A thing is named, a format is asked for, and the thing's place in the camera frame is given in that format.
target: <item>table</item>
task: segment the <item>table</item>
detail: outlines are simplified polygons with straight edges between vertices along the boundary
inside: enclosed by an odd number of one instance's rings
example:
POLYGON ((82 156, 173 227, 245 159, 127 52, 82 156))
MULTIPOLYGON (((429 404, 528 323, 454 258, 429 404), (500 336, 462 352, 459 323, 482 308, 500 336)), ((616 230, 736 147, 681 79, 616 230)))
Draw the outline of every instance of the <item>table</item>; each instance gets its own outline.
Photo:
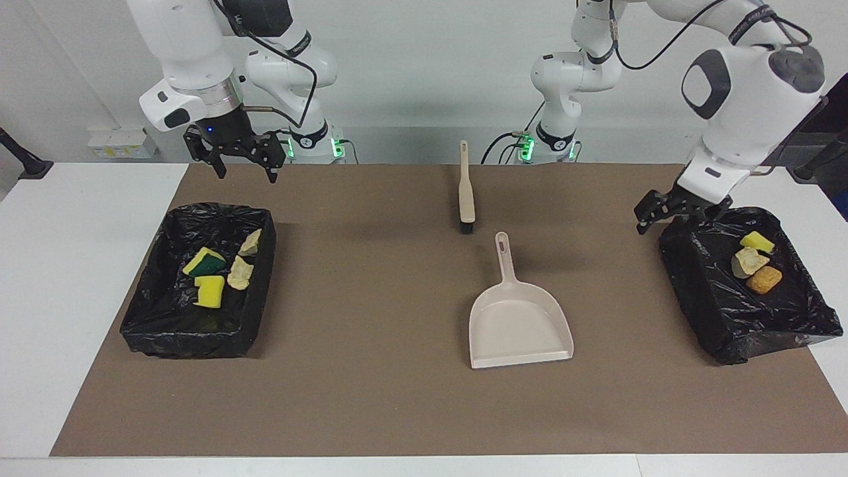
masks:
MULTIPOLYGON (((47 459, 185 169, 58 164, 0 202, 0 247, 13 251, 0 257, 0 474, 788 476, 848 468, 848 455, 47 459), (35 346, 52 352, 31 353, 35 346)), ((783 220, 825 299, 848 316, 848 254, 823 247, 848 243, 848 225, 825 196, 777 170, 734 197, 783 220)), ((848 340, 812 351, 848 407, 848 340)))

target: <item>cable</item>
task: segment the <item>cable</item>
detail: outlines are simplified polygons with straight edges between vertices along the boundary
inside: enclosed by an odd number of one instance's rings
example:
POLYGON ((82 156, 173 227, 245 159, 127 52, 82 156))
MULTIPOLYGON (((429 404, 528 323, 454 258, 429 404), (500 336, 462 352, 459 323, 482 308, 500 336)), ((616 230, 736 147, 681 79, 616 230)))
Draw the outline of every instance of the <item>cable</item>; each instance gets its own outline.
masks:
MULTIPOLYGON (((515 144, 507 144, 507 145, 506 145, 506 147, 504 148, 504 150, 500 151, 500 158, 498 159, 498 166, 500 166, 501 164, 503 164, 503 162, 504 162, 504 154, 506 154, 507 149, 512 148, 513 152, 515 152, 515 150, 516 150, 516 148, 517 148, 517 147, 518 147, 518 146, 516 146, 515 144)), ((509 165, 509 164, 510 164, 509 159, 507 159, 506 164, 507 164, 507 165, 509 165)))
MULTIPOLYGON (((715 0, 714 2, 705 6, 700 12, 698 12, 694 17, 692 17, 691 20, 686 22, 686 25, 684 25, 683 28, 680 31, 678 31, 678 34, 675 35, 672 38, 672 40, 670 42, 668 42, 668 44, 666 44, 666 46, 662 50, 660 50, 659 53, 656 54, 656 56, 654 58, 652 58, 650 61, 648 61, 644 65, 633 66, 633 65, 629 64, 627 61, 624 60, 624 58, 622 57, 622 52, 619 49, 616 10, 613 8, 613 0, 610 0, 610 22, 611 22, 610 34, 612 35, 612 47, 611 48, 613 50, 615 50, 616 56, 618 57, 618 60, 622 63, 622 66, 624 66, 628 70, 634 70, 634 71, 644 70, 645 68, 654 64, 663 54, 665 54, 668 51, 668 49, 671 48, 672 45, 675 42, 677 42, 677 40, 680 39, 680 37, 690 28, 690 26, 694 25, 695 22, 700 17, 704 16, 707 12, 709 12, 710 10, 712 10, 713 8, 715 8, 720 3, 723 3, 723 2, 725 2, 725 0, 715 0)), ((788 47, 805 47, 805 46, 812 43, 812 34, 809 31, 805 30, 803 27, 801 27, 801 26, 799 26, 795 23, 792 23, 791 21, 789 21, 789 20, 787 20, 787 19, 785 19, 785 18, 783 18, 783 17, 781 17, 777 14, 771 15, 769 18, 771 18, 775 22, 775 24, 778 26, 778 28, 786 35, 786 38, 789 40, 789 44, 785 45, 785 46, 788 46, 788 47), (790 28, 792 28, 792 29, 798 31, 800 34, 804 35, 806 37, 806 40, 803 41, 803 42, 798 42, 798 40, 796 40, 795 37, 792 36, 792 34, 789 33, 788 30, 786 30, 786 26, 789 26, 790 28)))
MULTIPOLYGON (((618 49, 618 31, 617 31, 617 27, 615 27, 615 28, 611 28, 611 32, 612 32, 612 33, 611 33, 611 34, 612 34, 612 49, 614 49, 614 50, 616 51, 616 56, 618 57, 618 60, 619 60, 619 61, 621 61, 621 62, 622 62, 622 65, 623 65, 625 68, 627 68, 628 70, 634 70, 634 71, 644 70, 645 68, 647 68, 647 67, 651 66, 652 64, 654 64, 654 63, 655 63, 655 62, 656 62, 656 61, 657 61, 657 60, 658 60, 658 59, 659 59, 662 55, 666 54, 666 52, 668 51, 668 49, 669 49, 669 48, 671 48, 671 47, 672 47, 672 45, 673 45, 674 43, 676 43, 676 42, 677 42, 677 40, 678 40, 678 39, 680 39, 680 37, 681 37, 681 36, 683 36, 683 34, 684 34, 684 33, 685 33, 685 32, 686 32, 689 28, 690 28, 690 26, 694 25, 694 24, 695 24, 695 22, 696 22, 696 21, 697 21, 700 17, 704 16, 704 14, 706 14, 707 12, 709 12, 710 10, 712 10, 713 8, 715 8, 715 7, 716 7, 719 3, 724 3, 725 1, 726 1, 726 0, 715 0, 714 2, 712 2, 712 3, 710 3, 709 5, 705 6, 705 7, 704 7, 704 8, 703 8, 700 12, 698 12, 698 14, 696 14, 694 17, 692 17, 692 20, 689 20, 689 21, 686 23, 686 25, 684 25, 684 26, 683 26, 683 28, 682 28, 680 31, 678 31, 678 34, 677 34, 677 35, 675 35, 675 36, 674 36, 674 38, 672 38, 672 40, 671 40, 670 42, 668 42, 668 44, 667 44, 667 45, 666 45, 666 46, 665 46, 662 50, 660 50, 660 52, 659 52, 659 53, 657 53, 657 54, 656 54, 656 56, 655 56, 654 58, 652 58, 652 59, 651 59, 648 63, 645 63, 644 65, 641 65, 641 66, 632 66, 632 65, 628 64, 628 62, 624 61, 624 58, 622 58, 622 52, 618 49)), ((610 21, 611 21, 611 22, 613 22, 613 24, 615 24, 615 22, 616 22, 616 10, 612 7, 612 2, 613 2, 613 0, 610 0, 610 21)))
POLYGON ((486 158, 488 157, 488 153, 492 152, 492 149, 494 149, 494 146, 497 143, 503 141, 504 139, 507 139, 508 137, 512 137, 512 135, 513 135, 512 132, 505 132, 505 133, 501 134, 500 136, 496 137, 495 140, 492 141, 491 144, 489 144, 488 149, 486 149, 486 154, 483 154, 483 160, 480 161, 480 164, 481 165, 486 164, 486 158))
POLYGON ((792 142, 793 139, 795 139, 795 136, 797 136, 798 133, 801 132, 806 127, 806 125, 810 124, 810 121, 815 119, 815 117, 818 116, 819 113, 821 113, 824 110, 824 108, 828 105, 829 102, 830 102, 830 100, 827 96, 822 96, 822 100, 819 101, 818 104, 816 104, 816 107, 813 108, 812 111, 810 111, 810 113, 806 116, 806 118, 795 129, 793 129, 792 132, 789 133, 789 136, 787 136, 778 145, 777 148, 774 148, 775 151, 780 149, 779 153, 776 153, 776 154, 772 153, 769 156, 769 157, 772 157, 772 156, 775 157, 774 166, 771 166, 771 168, 766 172, 753 171, 751 173, 751 175, 753 177, 763 177, 763 176, 768 176, 772 172, 774 172, 774 170, 777 169, 780 166, 780 161, 784 157, 784 153, 786 152, 786 148, 789 147, 789 144, 792 142))
POLYGON ((790 44, 791 47, 805 47, 805 46, 808 46, 810 43, 812 43, 812 33, 807 31, 803 27, 801 27, 801 26, 799 26, 795 23, 792 23, 791 21, 785 19, 784 17, 782 17, 780 15, 773 15, 772 18, 774 19, 775 23, 778 24, 778 28, 780 28, 780 30, 786 35, 786 37, 789 38, 789 41, 792 42, 790 44), (785 25, 787 25, 789 28, 792 28, 795 31, 798 31, 801 35, 806 37, 806 40, 804 40, 803 42, 798 42, 798 40, 795 40, 795 37, 792 36, 788 31, 786 31, 785 25))
POLYGON ((292 63, 296 64, 297 66, 304 68, 305 70, 307 70, 312 75, 312 87, 310 88, 309 96, 306 98, 306 104, 304 105, 304 113, 300 116, 300 121, 295 121, 294 118, 292 118, 291 116, 287 115, 286 113, 280 111, 279 109, 274 110, 275 113, 281 115, 282 117, 286 118, 288 120, 288 122, 292 123, 292 125, 294 127, 298 128, 298 129, 303 127, 304 121, 306 121, 306 113, 310 110, 310 105, 312 105, 312 98, 315 96, 315 90, 318 89, 318 73, 315 71, 315 68, 312 68, 311 66, 307 65, 303 61, 300 61, 299 59, 296 59, 296 58, 292 57, 291 55, 285 54, 285 53, 281 52, 280 50, 272 47, 270 44, 263 41, 258 36, 254 35, 252 31, 248 30, 242 24, 238 23, 236 18, 234 16, 232 16, 232 14, 230 14, 230 12, 228 12, 226 10, 226 8, 224 8, 224 5, 221 4, 220 0, 212 0, 212 1, 215 2, 215 6, 220 10, 220 12, 223 13, 224 16, 226 16, 226 19, 230 20, 230 24, 233 25, 234 28, 238 28, 238 30, 240 30, 242 32, 242 34, 244 34, 244 36, 250 38, 254 42, 258 43, 260 46, 267 48, 268 50, 272 51, 273 53, 280 55, 284 59, 291 61, 292 63))
POLYGON ((356 164, 360 163, 360 157, 356 154, 356 144, 350 139, 342 139, 338 142, 339 144, 350 144, 350 147, 354 150, 354 160, 356 160, 356 164))

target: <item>green light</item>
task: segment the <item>green light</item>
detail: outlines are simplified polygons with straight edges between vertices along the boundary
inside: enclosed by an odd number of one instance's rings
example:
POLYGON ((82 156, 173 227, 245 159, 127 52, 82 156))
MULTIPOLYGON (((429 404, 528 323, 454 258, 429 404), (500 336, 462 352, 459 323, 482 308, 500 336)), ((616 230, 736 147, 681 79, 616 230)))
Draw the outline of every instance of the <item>green light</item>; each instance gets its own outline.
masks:
POLYGON ((292 149, 292 142, 289 140, 282 141, 282 143, 286 146, 286 155, 288 157, 294 157, 294 149, 292 149))
POLYGON ((332 151, 336 159, 344 157, 344 147, 342 147, 336 139, 332 140, 332 151))
POLYGON ((536 147, 536 140, 530 137, 529 135, 522 136, 521 140, 522 151, 519 154, 522 162, 532 163, 533 162, 533 148, 536 147))

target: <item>black plastic bag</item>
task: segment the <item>black plastic bag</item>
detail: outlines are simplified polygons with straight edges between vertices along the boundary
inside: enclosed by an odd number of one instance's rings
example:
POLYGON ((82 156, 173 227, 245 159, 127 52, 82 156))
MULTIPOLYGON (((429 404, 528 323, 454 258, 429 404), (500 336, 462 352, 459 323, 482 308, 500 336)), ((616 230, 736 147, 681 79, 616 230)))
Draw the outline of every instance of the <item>black plastic bag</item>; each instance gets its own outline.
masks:
POLYGON ((661 235, 660 252, 698 342, 721 364, 843 334, 836 312, 824 303, 780 221, 766 210, 731 210, 720 221, 703 224, 679 217, 661 235), (769 266, 784 275, 763 296, 748 289, 730 266, 742 250, 739 241, 755 231, 777 245, 769 266))
MULTIPOLYGON (((244 356, 259 332, 274 266, 276 231, 271 213, 243 205, 192 204, 165 215, 120 332, 133 351, 167 358, 244 356), (202 247, 229 266, 249 234, 261 228, 250 286, 225 285, 221 308, 195 306, 198 289, 182 268, 202 247)), ((229 270, 219 274, 227 275, 229 270)))

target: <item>beige dustpan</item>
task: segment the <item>beige dustpan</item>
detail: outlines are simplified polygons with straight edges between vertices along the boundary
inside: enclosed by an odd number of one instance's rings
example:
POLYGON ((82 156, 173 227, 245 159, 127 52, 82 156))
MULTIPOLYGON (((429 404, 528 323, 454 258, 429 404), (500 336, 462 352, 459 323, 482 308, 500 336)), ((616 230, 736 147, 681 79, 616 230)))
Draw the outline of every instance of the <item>beige dustpan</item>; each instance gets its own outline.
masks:
POLYGON ((503 281, 483 292, 471 309, 471 367, 570 359, 574 340, 560 304, 540 287, 518 281, 506 233, 495 235, 495 244, 503 281))

